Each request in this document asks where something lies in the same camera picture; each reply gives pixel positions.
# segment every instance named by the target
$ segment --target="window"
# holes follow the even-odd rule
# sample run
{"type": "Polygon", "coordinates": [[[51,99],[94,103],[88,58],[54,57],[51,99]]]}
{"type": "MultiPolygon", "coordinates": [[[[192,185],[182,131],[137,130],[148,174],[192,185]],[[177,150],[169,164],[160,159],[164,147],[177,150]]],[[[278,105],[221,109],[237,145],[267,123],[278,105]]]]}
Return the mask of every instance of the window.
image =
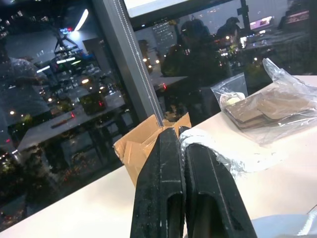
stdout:
{"type": "Polygon", "coordinates": [[[136,26],[165,118],[189,112],[196,125],[215,115],[210,88],[240,73],[249,95],[264,88],[264,58],[293,75],[315,74],[315,8],[308,0],[222,0],[136,26]]]}
{"type": "Polygon", "coordinates": [[[138,123],[85,3],[0,3],[0,232],[120,167],[138,123]]]}

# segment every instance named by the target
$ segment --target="glass window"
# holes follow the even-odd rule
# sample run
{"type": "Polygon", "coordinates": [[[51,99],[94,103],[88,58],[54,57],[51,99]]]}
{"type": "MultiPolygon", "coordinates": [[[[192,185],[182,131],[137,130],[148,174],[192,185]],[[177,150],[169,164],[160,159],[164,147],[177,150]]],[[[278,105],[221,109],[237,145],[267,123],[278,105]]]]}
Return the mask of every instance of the glass window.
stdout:
{"type": "Polygon", "coordinates": [[[315,74],[315,10],[309,0],[224,0],[135,27],[165,118],[189,112],[196,125],[215,115],[210,87],[240,73],[249,95],[269,85],[263,58],[293,75],[315,74]]]}
{"type": "Polygon", "coordinates": [[[0,232],[115,170],[137,120],[85,1],[0,1],[0,232]]]}

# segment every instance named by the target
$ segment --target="white countertop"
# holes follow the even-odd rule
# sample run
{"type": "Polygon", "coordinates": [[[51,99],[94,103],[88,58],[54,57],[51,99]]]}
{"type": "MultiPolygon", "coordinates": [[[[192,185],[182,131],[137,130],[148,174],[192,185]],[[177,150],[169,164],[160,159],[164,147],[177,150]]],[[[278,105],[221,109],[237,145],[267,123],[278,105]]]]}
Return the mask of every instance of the white countertop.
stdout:
{"type": "MultiPolygon", "coordinates": [[[[317,86],[316,76],[299,77],[317,86]]],[[[198,125],[229,149],[259,151],[222,113],[198,125]]],[[[317,204],[317,128],[273,144],[289,158],[237,182],[251,219],[306,214],[317,204]]],[[[0,238],[130,237],[135,188],[124,167],[0,233],[0,238]]]]}

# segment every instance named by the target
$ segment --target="cardboard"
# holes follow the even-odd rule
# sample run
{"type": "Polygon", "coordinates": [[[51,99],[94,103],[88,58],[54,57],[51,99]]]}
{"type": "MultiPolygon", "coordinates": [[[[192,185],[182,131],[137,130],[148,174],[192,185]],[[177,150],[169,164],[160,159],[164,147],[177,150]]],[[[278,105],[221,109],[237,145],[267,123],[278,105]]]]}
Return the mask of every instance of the cardboard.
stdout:
{"type": "Polygon", "coordinates": [[[176,134],[180,126],[192,127],[189,115],[186,114],[177,122],[163,121],[160,126],[155,115],[150,116],[136,128],[114,144],[114,151],[125,165],[131,180],[136,186],[139,173],[150,155],[161,132],[169,127],[175,128],[176,134]]]}

